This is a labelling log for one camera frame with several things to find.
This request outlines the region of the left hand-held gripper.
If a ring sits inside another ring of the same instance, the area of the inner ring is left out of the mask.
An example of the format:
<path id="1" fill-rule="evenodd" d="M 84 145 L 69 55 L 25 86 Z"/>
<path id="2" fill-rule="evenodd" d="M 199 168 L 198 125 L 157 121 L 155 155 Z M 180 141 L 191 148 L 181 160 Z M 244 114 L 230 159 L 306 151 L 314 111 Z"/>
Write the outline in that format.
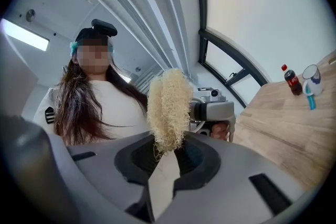
<path id="1" fill-rule="evenodd" d="M 228 125 L 228 141 L 232 142 L 236 123 L 234 102 L 228 101 L 219 89 L 198 88 L 190 102 L 190 131 L 210 136 L 212 126 L 218 122 Z"/>

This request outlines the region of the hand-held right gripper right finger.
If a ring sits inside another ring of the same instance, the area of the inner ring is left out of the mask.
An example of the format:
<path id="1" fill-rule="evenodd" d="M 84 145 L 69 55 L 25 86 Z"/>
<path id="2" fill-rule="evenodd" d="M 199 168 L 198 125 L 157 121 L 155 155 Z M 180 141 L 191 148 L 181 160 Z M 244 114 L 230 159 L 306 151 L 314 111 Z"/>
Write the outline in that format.
<path id="1" fill-rule="evenodd" d="M 187 133 L 175 154 L 181 176 L 158 223 L 275 222 L 303 194 L 294 178 L 242 145 Z"/>

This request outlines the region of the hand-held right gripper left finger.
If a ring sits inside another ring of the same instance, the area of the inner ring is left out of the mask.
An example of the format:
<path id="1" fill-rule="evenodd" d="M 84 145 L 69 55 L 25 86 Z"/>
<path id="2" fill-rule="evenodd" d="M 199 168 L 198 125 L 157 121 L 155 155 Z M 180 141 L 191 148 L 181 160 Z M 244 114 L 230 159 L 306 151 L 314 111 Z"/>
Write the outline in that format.
<path id="1" fill-rule="evenodd" d="M 149 178 L 157 166 L 153 135 L 142 133 L 67 149 L 104 198 L 140 220 L 155 221 L 149 193 Z"/>

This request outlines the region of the person's left hand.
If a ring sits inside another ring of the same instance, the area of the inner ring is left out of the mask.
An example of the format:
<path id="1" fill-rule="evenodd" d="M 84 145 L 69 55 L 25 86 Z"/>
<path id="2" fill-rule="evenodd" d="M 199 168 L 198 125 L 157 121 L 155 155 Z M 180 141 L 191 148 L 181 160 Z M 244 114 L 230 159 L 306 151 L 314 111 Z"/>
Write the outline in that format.
<path id="1" fill-rule="evenodd" d="M 225 122 L 216 123 L 212 126 L 211 137 L 226 141 L 229 138 L 228 125 Z"/>

